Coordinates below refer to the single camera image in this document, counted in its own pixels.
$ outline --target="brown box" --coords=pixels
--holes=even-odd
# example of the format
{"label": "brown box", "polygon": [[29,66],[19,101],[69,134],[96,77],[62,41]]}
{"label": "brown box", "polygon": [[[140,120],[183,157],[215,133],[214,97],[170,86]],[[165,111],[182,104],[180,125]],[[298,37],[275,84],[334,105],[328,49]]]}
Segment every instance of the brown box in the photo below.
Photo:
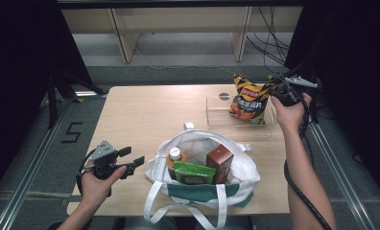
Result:
{"label": "brown box", "polygon": [[216,169],[213,184],[226,183],[233,157],[234,154],[221,144],[207,154],[205,166]]}

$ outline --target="bag handle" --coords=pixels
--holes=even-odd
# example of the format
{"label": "bag handle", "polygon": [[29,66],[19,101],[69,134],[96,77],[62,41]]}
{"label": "bag handle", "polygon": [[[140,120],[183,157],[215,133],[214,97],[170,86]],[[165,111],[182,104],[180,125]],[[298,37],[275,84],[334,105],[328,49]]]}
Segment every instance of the bag handle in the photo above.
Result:
{"label": "bag handle", "polygon": [[143,211],[143,216],[146,221],[151,223],[157,223],[162,219],[169,210],[186,208],[192,213],[196,220],[202,225],[203,228],[207,230],[223,229],[226,225],[226,186],[224,184],[216,185],[217,197],[219,201],[218,206],[218,222],[217,227],[214,227],[211,222],[205,217],[205,215],[196,207],[189,204],[170,204],[159,208],[153,217],[151,217],[151,210],[154,204],[154,199],[162,187],[163,183],[160,181],[155,181],[151,190],[149,191],[148,197],[146,199],[145,208]]}

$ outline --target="right hand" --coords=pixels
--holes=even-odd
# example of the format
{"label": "right hand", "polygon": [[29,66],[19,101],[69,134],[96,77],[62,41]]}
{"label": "right hand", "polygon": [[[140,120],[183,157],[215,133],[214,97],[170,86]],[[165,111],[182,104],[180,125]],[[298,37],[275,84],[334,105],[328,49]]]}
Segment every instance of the right hand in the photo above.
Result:
{"label": "right hand", "polygon": [[[292,106],[284,106],[276,97],[271,97],[271,100],[276,108],[276,118],[280,127],[283,130],[298,130],[305,112],[303,104],[297,103]],[[312,98],[308,94],[303,93],[303,100],[307,102],[307,105],[309,105]]]}

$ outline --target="chip bag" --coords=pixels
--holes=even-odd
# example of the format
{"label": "chip bag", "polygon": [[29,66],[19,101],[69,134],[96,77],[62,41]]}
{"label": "chip bag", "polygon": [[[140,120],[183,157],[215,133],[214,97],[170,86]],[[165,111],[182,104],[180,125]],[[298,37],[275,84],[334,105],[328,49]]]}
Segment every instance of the chip bag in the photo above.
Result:
{"label": "chip bag", "polygon": [[270,96],[268,89],[273,83],[254,83],[251,80],[234,75],[238,95],[234,97],[229,114],[244,121],[264,125],[264,112]]}

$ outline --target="left hand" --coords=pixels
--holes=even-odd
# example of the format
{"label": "left hand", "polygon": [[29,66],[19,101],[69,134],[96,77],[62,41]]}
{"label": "left hand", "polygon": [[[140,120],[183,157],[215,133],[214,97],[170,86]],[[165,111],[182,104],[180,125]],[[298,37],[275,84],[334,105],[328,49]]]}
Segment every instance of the left hand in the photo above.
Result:
{"label": "left hand", "polygon": [[83,199],[82,203],[99,208],[107,199],[111,186],[124,174],[127,167],[117,169],[106,180],[98,179],[93,171],[84,172],[82,177]]}

